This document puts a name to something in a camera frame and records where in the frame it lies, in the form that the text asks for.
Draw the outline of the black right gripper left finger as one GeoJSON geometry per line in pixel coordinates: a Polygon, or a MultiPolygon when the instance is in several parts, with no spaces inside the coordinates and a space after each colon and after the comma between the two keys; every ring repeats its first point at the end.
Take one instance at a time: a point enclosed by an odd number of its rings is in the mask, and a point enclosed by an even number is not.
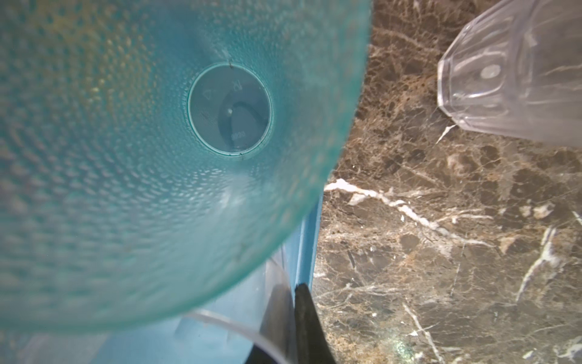
{"type": "Polygon", "coordinates": [[[293,362],[293,297],[284,272],[264,272],[250,290],[253,341],[247,363],[293,362]]]}

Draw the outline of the green textured plastic glass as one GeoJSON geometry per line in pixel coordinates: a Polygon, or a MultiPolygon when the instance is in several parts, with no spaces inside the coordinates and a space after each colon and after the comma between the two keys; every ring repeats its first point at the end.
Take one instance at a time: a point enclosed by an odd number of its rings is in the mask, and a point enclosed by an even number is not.
{"type": "Polygon", "coordinates": [[[261,265],[337,164],[370,1],[3,1],[1,327],[180,315],[261,265]]]}

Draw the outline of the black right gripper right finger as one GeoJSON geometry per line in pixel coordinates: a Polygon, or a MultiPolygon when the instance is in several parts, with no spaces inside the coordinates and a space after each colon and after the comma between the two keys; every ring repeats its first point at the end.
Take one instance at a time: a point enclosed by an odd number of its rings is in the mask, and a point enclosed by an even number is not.
{"type": "Polygon", "coordinates": [[[295,288],[296,345],[299,364],[336,364],[307,284],[295,288]]]}

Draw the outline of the frosted textured clear glass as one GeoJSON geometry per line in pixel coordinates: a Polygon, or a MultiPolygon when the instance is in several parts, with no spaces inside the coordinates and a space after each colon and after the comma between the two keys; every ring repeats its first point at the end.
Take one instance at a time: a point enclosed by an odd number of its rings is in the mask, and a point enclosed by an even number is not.
{"type": "Polygon", "coordinates": [[[3,363],[295,363],[294,302],[282,251],[182,316],[98,335],[7,333],[3,363]]]}

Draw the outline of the clear faceted glass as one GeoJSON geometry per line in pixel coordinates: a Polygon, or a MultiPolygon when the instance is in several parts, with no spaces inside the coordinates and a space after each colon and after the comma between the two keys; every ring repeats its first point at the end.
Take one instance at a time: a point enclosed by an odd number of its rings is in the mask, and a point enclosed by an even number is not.
{"type": "Polygon", "coordinates": [[[581,145],[581,3],[501,1],[437,67],[439,108],[462,129],[581,145]]]}

